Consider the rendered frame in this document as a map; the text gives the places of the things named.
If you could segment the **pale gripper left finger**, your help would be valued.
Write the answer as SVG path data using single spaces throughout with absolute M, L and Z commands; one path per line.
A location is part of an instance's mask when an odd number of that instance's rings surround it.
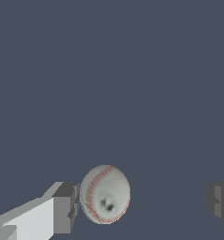
M 0 240 L 50 240 L 55 233 L 71 233 L 79 188 L 79 183 L 55 182 L 42 197 L 0 215 Z

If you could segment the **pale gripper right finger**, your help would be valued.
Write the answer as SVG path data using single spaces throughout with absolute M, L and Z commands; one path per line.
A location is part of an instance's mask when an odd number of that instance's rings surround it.
M 209 210 L 224 223 L 224 182 L 208 183 L 206 191 Z

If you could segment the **white baseball with red stitching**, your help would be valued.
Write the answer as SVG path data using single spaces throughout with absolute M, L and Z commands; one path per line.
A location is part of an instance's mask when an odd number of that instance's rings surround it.
M 82 180 L 80 203 L 85 215 L 96 224 L 112 224 L 127 210 L 130 186 L 113 165 L 100 165 Z

